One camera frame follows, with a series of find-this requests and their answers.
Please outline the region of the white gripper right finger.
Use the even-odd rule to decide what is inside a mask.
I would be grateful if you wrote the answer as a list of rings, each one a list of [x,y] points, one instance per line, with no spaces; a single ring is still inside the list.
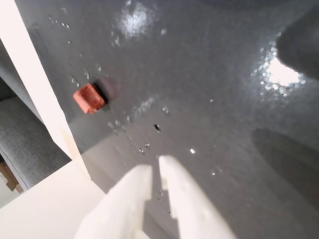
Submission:
[[[236,235],[186,168],[173,156],[159,157],[162,189],[181,239],[235,239]]]

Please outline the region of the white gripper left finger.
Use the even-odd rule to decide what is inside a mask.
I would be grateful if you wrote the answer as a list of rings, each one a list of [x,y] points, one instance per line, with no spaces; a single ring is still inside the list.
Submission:
[[[153,170],[138,165],[109,190],[82,220],[76,239],[147,239],[145,202],[152,198]]]

